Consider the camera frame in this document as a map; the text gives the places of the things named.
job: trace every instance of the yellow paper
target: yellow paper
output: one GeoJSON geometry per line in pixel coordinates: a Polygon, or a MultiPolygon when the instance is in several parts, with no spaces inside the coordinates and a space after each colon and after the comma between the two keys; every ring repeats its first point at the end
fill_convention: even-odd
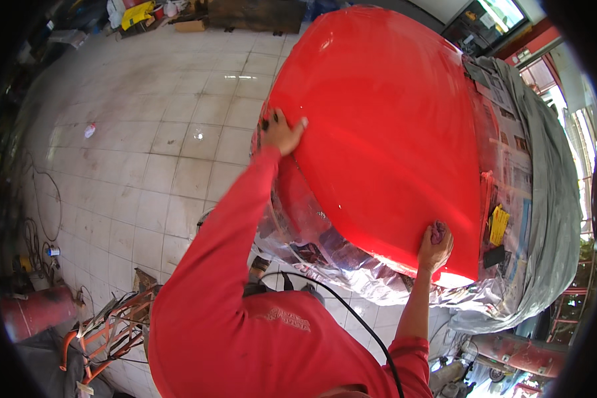
{"type": "Polygon", "coordinates": [[[501,204],[495,208],[491,216],[491,236],[489,237],[489,241],[495,246],[501,245],[501,239],[504,236],[506,225],[509,223],[509,217],[510,214],[501,209],[501,204]]]}
{"type": "Polygon", "coordinates": [[[124,12],[124,16],[121,18],[121,28],[127,31],[128,28],[137,22],[141,22],[144,19],[149,19],[149,12],[153,11],[153,8],[155,8],[155,2],[147,1],[138,6],[127,9],[124,12]]]}

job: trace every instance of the white tile floor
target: white tile floor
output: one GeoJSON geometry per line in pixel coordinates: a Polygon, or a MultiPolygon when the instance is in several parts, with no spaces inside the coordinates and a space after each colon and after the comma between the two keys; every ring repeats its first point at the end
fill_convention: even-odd
{"type": "MultiPolygon", "coordinates": [[[[172,26],[119,41],[100,34],[33,84],[24,106],[30,111],[18,123],[28,130],[25,147],[36,166],[51,173],[61,201],[49,180],[38,177],[38,216],[26,180],[26,212],[55,232],[61,208],[62,276],[73,291],[90,291],[96,311],[111,294],[132,288],[136,267],[161,283],[168,280],[202,212],[248,164],[263,100],[299,37],[178,33],[172,26]],[[85,138],[89,123],[97,128],[85,138]]],[[[270,271],[278,269],[273,263],[270,271]]],[[[295,281],[297,289],[303,285],[295,281]]],[[[276,286],[282,289],[280,279],[276,286]]],[[[378,307],[337,290],[388,345],[402,306],[378,307]]],[[[384,363],[369,333],[323,293],[337,322],[384,363]]],[[[90,312],[87,301],[84,311],[90,312]]],[[[446,310],[432,309],[430,334],[447,319],[446,310]]],[[[430,357],[441,349],[432,346],[430,357]]],[[[145,360],[143,348],[129,357],[145,360]]],[[[144,364],[116,361],[105,375],[136,397],[159,396],[144,364]]]]}

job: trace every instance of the spray can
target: spray can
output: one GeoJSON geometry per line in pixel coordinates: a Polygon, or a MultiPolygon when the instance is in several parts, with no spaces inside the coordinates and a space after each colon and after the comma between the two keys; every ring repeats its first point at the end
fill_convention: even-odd
{"type": "Polygon", "coordinates": [[[56,257],[60,255],[60,248],[58,247],[54,247],[54,246],[49,246],[46,249],[46,255],[49,257],[56,257]]]}

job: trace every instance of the glossy red paint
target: glossy red paint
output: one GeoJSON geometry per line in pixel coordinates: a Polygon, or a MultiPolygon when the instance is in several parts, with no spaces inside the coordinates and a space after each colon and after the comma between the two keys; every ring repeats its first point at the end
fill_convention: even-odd
{"type": "MultiPolygon", "coordinates": [[[[355,6],[311,25],[269,96],[290,125],[309,119],[295,165],[334,227],[412,276],[420,238],[440,219],[455,236],[442,271],[478,279],[478,154],[461,56],[404,15],[355,6]]],[[[278,184],[287,202],[304,182],[285,175],[297,177],[278,184]]]]}

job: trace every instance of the red long-sleeve shirt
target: red long-sleeve shirt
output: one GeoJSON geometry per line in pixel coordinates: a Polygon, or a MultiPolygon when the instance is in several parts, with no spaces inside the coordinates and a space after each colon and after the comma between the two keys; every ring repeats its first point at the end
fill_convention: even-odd
{"type": "MultiPolygon", "coordinates": [[[[316,397],[364,385],[397,397],[388,365],[374,357],[307,292],[242,298],[246,261],[279,150],[263,147],[210,214],[153,304],[148,357],[170,397],[316,397]]],[[[431,397],[427,340],[389,348],[407,398],[431,397]]]]}

